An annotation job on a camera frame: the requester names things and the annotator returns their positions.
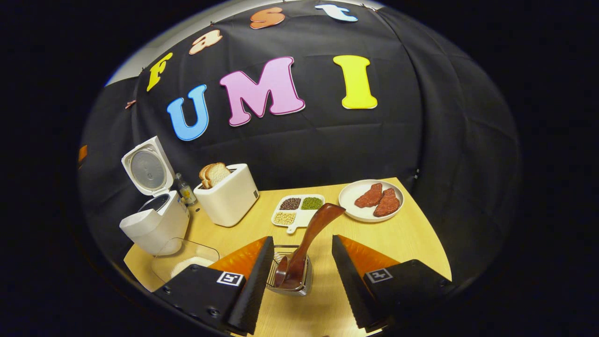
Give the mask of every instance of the white plate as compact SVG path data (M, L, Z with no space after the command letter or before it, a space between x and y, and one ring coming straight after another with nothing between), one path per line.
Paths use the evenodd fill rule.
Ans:
M300 198L301 199L299 201L300 204L298 206L298 209L292 209L292 210L282 210L282 209L280 209L281 208L281 204L283 203L283 201L285 201L285 200L287 200L289 198ZM281 227L287 227L287 234L293 234L298 227L308 227L308 224L310 223L310 220L312 219L312 217L316 213L317 209L301 209L301 205L304 203L304 199L305 198L319 198L319 199L322 200L323 204L325 203L324 196L322 196L320 194L286 195L285 197L283 197L279 201L279 203L277 204L277 207L274 208L274 212L273 212L273 215L270 218L270 221L273 223L273 225L281 226ZM294 219L293 223L290 224L290 225L276 224L274 222L274 217L279 212L283 212L283 213L295 213L295 219Z
M395 212L389 215L381 216L380 218L373 215L376 206L360 208L354 204L357 198L360 198L361 195L366 193L366 191L368 191L373 184L379 182L383 184L383 191L388 188L392 188L395 191L395 196L400 200L400 208L398 208ZM395 214L397 214L397 212L400 211L400 209L404 206L404 194L399 188L397 188L397 186L382 180L359 180L352 182L341 190L341 193L339 193L339 206L345 208L345 213L356 220L363 222L379 222L392 218Z

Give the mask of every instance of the black cloth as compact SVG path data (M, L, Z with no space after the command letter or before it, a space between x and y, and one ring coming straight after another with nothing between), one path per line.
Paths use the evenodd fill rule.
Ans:
M217 161L248 164L260 190L396 176L437 232L455 282L490 263L509 230L519 186L518 138L501 94L465 53L397 11L337 3L358 18L339 22L314 8L324 3L334 2L279 3L285 20L258 30L249 17L273 5L236 14L183 39L138 77L104 88L83 133L88 156L78 178L88 224L110 259L123 266L131 241L119 222L150 198L120 159L158 136L173 169L192 186L201 168ZM222 40L189 55L192 42L214 29ZM159 83L147 92L150 67L169 52ZM341 105L344 77L332 60L338 55L370 60L376 108ZM291 73L306 107L274 116L269 98L262 118L252 114L249 123L230 126L220 79L243 71L258 82L266 62L282 56L294 58ZM193 125L187 93L199 85L207 85L210 121L201 137L186 142L175 135L167 105L184 98Z

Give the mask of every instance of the rice cooker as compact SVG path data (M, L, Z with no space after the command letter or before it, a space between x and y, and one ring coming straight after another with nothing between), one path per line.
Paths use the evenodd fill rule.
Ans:
M121 159L135 187L153 198L120 222L120 229L152 255L170 255L181 247L189 225L189 210L177 191L170 191L174 171L157 136L129 151Z

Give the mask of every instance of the blue letter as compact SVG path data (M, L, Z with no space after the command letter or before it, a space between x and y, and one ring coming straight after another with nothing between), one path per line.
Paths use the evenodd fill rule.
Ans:
M172 101L167 107L167 112L171 115L175 134L181 140L194 140L201 136L208 127L208 110L204 101L204 91L206 91L206 85L200 85L191 89L187 95L187 97L193 100L195 114L198 117L198 121L192 127L188 126L185 122L183 109L181 108L183 106L182 98Z
M335 5L318 5L314 7L321 10L325 10L326 15L332 17L333 19L349 22L358 21L358 18L355 16L348 16L343 14L343 12L349 12L347 8L337 7Z

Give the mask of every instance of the steak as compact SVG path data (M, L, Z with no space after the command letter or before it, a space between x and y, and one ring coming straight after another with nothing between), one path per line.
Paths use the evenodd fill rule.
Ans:
M383 192L383 198L374 210L374 216L381 217L389 215L400 208L400 200L395 196L395 191L388 188Z
M354 204L360 208L376 206L383 197L382 191L383 184L375 183L374 185L370 186L370 189L366 191L366 193L360 196L360 198L357 198Z

